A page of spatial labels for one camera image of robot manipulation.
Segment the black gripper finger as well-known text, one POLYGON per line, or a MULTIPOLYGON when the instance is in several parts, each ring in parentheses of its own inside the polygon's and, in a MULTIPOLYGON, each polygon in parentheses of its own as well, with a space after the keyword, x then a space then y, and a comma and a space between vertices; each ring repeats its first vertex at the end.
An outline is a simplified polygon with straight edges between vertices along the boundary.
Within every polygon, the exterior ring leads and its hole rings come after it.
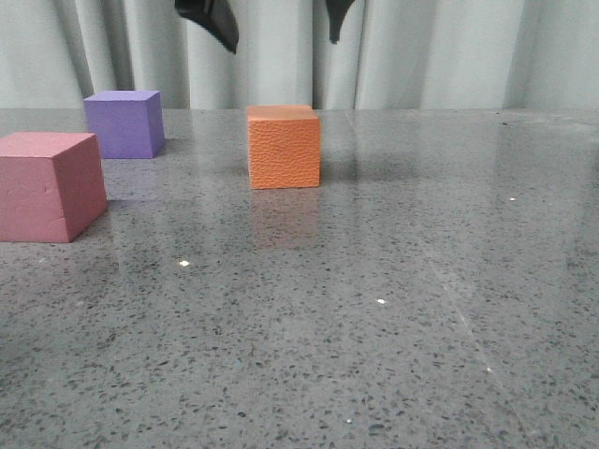
POLYGON ((329 16, 329 42, 337 44, 341 38, 344 19, 355 3, 354 0, 326 0, 325 5, 329 16))
POLYGON ((176 0, 180 17, 208 31, 227 51, 237 53, 239 27, 234 12, 226 0, 176 0))

